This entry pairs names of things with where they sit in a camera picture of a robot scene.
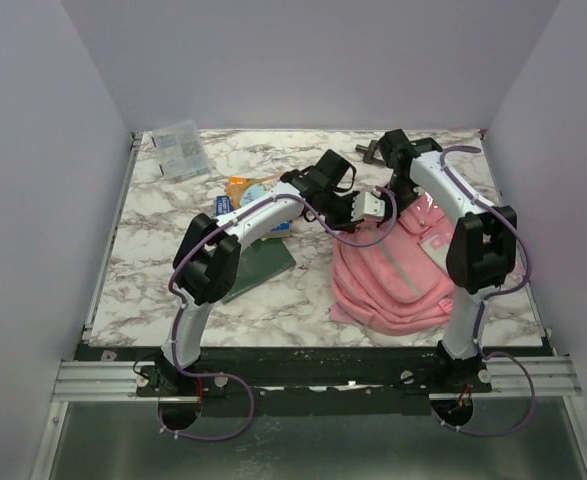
folded pink fabric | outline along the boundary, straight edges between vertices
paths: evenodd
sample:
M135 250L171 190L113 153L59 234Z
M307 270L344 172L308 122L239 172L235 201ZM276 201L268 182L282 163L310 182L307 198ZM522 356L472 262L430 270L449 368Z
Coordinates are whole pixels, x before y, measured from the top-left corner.
M357 243L379 235L366 226L345 234ZM329 318L357 321L387 335L408 335L446 323L453 282L446 252L453 227L428 194L402 212L388 237L372 247L333 247L333 291Z

marble table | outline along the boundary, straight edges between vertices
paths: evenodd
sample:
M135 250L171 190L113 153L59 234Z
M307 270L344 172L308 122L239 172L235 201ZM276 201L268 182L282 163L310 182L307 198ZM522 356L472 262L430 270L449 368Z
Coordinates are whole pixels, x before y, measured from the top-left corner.
M365 165L355 153L382 132L243 131L201 132L212 159L211 174L190 180L166 180L158 156L145 135L106 270L90 344L157 346L164 342L176 309L167 291L171 262L191 219L212 214L217 195L231 175L260 177L314 164L328 148L358 169L356 186L388 181L390 171ZM410 138L434 137L442 146L481 146L476 131L411 131ZM452 154L451 163L480 193L497 201L483 154ZM285 240L297 265L228 304L218 304L204 332L208 346L432 346L440 327L404 337L389 337L360 325L331 322L331 239L315 223L298 219ZM494 300L486 321L488 346L540 345L526 291Z

white wall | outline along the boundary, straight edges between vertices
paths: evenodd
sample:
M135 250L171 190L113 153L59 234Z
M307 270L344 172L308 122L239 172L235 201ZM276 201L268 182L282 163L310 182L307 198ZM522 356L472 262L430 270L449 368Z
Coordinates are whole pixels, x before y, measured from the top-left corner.
M63 0L132 130L485 127L557 0Z
M129 147L59 2L0 1L0 479L28 478Z
M486 146L530 245L542 319L587 400L587 1L560 3Z

green book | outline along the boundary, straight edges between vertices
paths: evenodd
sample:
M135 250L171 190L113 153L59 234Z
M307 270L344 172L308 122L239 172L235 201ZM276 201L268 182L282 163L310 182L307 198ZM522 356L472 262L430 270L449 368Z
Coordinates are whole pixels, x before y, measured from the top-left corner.
M222 299L227 303L295 266L295 259L279 238L257 240L242 252L235 285Z

clear plastic container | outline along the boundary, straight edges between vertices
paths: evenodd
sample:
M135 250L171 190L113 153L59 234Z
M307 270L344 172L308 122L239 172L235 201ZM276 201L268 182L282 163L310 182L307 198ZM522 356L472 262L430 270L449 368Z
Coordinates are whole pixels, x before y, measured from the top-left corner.
M160 171L165 178L191 178L211 171L193 120L154 130L152 136L160 154Z

